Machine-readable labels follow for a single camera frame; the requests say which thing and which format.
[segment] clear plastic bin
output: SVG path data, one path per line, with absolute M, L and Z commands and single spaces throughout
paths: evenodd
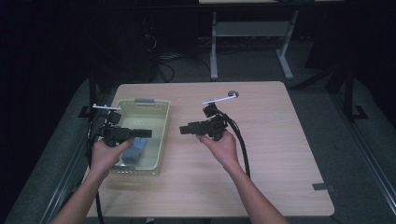
M 111 173 L 122 176 L 158 175 L 163 160 L 170 102 L 156 99 L 123 99 L 119 101 L 118 106 L 121 108 L 119 126 L 152 130 L 152 136 L 147 139 L 137 162 L 124 162 L 121 155 Z

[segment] gray carpet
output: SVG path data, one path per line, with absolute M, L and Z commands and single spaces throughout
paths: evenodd
M 286 86 L 296 85 L 318 70 L 304 68 L 311 48 L 309 42 L 292 42 L 287 54 L 294 80 L 283 77 L 275 52 L 266 48 L 245 48 L 233 54 L 219 54 L 219 81 L 268 81 L 278 80 Z M 167 63 L 175 70 L 172 82 L 207 82 L 210 75 L 207 69 L 208 53 L 200 59 L 180 59 Z M 171 70 L 162 66 L 167 77 Z M 318 168 L 325 183 L 332 186 L 330 195 L 335 207 L 332 217 L 288 217 L 290 223 L 396 223 L 396 216 L 390 209 L 380 188 L 373 179 L 368 163 L 364 159 L 360 145 L 355 140 L 342 110 L 337 103 L 342 92 L 331 95 L 324 90 L 327 78 L 314 83 L 302 91 L 290 91 L 290 98 L 304 128 L 308 143 L 312 148 Z M 154 82 L 161 83 L 158 77 Z M 103 95 L 103 102 L 111 102 L 113 95 Z M 376 107 L 370 92 L 358 81 L 355 85 L 354 103 L 361 105 L 369 119 L 357 120 L 356 127 L 373 150 L 376 159 L 389 180 L 396 181 L 395 151 L 396 132 L 388 123 L 380 109 Z M 78 119 L 79 110 L 88 104 L 88 85 L 82 83 L 69 108 L 64 114 L 58 129 L 37 164 L 20 198 L 8 216 L 7 223 L 43 223 L 56 211 L 48 211 L 52 196 L 57 189 L 63 191 L 60 197 L 65 200 L 67 193 L 82 178 L 86 162 L 83 153 L 76 152 L 78 143 L 87 128 L 86 119 Z M 78 155 L 74 172 L 70 174 L 67 186 L 60 186 L 61 176 L 67 169 L 73 155 Z M 106 217 L 106 223 L 145 223 L 144 218 Z M 162 219 L 159 223 L 196 223 L 197 219 Z M 97 218 L 87 218 L 86 223 L 99 223 Z M 212 219 L 212 223 L 248 223 L 242 219 Z

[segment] dark background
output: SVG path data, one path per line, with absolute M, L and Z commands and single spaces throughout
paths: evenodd
M 118 1 L 122 5 L 112 7 L 140 2 L 144 1 Z M 210 36 L 210 27 L 202 25 L 211 21 L 210 10 L 158 10 L 147 20 L 144 10 L 104 12 L 91 6 L 98 4 L 4 1 L 0 5 L 0 221 L 83 80 L 95 73 L 104 91 L 121 83 L 150 82 L 156 76 L 157 59 L 145 50 L 144 34 L 156 35 L 190 55 L 196 53 L 196 37 Z M 307 66 L 326 69 L 346 64 L 396 125 L 395 7 L 360 2 L 325 8 L 302 7 L 293 35 L 315 39 Z M 269 15 L 281 17 L 283 9 L 278 10 Z

